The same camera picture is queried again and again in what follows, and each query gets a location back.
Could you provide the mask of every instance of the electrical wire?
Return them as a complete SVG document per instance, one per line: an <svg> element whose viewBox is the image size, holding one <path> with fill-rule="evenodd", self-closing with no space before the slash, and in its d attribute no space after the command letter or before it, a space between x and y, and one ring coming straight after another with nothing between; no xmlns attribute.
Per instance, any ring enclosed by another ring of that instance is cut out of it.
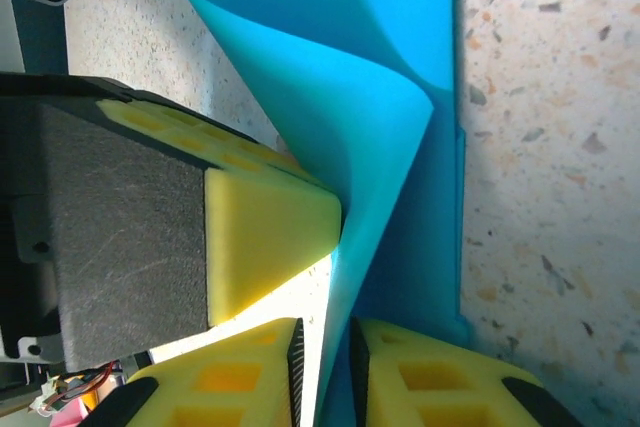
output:
<svg viewBox="0 0 640 427"><path fill-rule="evenodd" d="M84 377L86 375L102 374L107 369L107 367L109 367L110 364L113 364L113 362L107 362L106 364L101 365L100 367L79 370L78 372L66 372L64 374L60 374L58 378L60 380L66 380L66 379L70 379L71 377Z"/></svg>
<svg viewBox="0 0 640 427"><path fill-rule="evenodd" d="M44 410L49 411L51 410L51 407L58 402L59 400L62 400L63 402L70 402L73 399L84 395L84 394L88 394L89 392L93 392L94 390L98 389L99 387L101 387L109 378L109 376L111 375L111 371L113 370L113 362L110 362L106 365L105 370L103 371L102 375L97 377L96 379L93 379L87 383L84 383L82 385L78 385L76 387L73 387L72 389L69 389L65 392L61 392L60 394L54 396L53 398L51 398L49 400L49 402L47 402L47 404L45 405Z"/></svg>

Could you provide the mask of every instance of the pink object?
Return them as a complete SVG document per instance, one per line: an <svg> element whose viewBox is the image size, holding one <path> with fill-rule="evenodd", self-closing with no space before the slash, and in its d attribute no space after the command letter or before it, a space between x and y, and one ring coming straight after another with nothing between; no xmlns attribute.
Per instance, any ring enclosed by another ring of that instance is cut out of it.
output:
<svg viewBox="0 0 640 427"><path fill-rule="evenodd" d="M80 399L74 399L51 419L49 427L76 427L89 412Z"/></svg>

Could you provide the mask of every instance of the yellow foam block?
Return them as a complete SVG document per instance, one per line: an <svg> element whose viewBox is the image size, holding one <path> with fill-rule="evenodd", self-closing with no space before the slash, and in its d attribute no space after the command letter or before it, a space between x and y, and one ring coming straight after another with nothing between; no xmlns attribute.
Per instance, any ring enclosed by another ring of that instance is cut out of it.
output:
<svg viewBox="0 0 640 427"><path fill-rule="evenodd" d="M287 354L302 349L301 326L275 320L141 370L130 381L159 387L128 427L291 426Z"/></svg>
<svg viewBox="0 0 640 427"><path fill-rule="evenodd" d="M239 314L337 246L337 197L290 158L166 106L115 100L98 106L111 121L211 165L203 187L211 325Z"/></svg>
<svg viewBox="0 0 640 427"><path fill-rule="evenodd" d="M287 181L206 173L210 320L224 322L332 252L340 237L333 194Z"/></svg>
<svg viewBox="0 0 640 427"><path fill-rule="evenodd" d="M366 425L539 427L503 386L528 372L376 320L358 321L369 350Z"/></svg>

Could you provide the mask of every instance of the cyan plastic bag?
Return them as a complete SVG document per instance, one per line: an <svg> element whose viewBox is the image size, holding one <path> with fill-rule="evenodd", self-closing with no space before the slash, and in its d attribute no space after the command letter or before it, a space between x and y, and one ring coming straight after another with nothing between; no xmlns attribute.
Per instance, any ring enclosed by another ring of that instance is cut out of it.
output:
<svg viewBox="0 0 640 427"><path fill-rule="evenodd" d="M465 341L452 0L190 1L302 166L343 203L318 404L333 372L321 422L353 425L341 339L354 305Z"/></svg>

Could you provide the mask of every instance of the red wire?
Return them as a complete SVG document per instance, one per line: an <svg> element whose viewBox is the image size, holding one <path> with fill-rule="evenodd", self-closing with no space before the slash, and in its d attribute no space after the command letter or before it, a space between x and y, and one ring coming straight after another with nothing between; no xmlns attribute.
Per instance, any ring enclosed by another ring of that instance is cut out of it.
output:
<svg viewBox="0 0 640 427"><path fill-rule="evenodd" d="M107 368L104 371L104 374L102 374L102 377L99 377L100 380L96 381L92 381L94 382L94 384L91 384L91 387L89 387L88 389L86 389L85 391L81 391L82 395L84 394L88 394L89 392L93 392L94 390L98 389L100 386L102 386L102 384L104 384L107 379L109 378L109 376L111 375L111 371L113 370L113 362L111 362ZM51 407L53 406L53 404L55 404L56 402L58 402L60 399L63 399L64 397L68 396L71 392L73 392L74 390L78 390L81 388L86 388L86 384L82 384L82 385L78 385L76 387L74 387L73 389L69 389L66 392L62 392L58 395L56 395L53 399L51 399L49 402L47 402L47 404L45 405L45 410L49 410L51 409Z"/></svg>

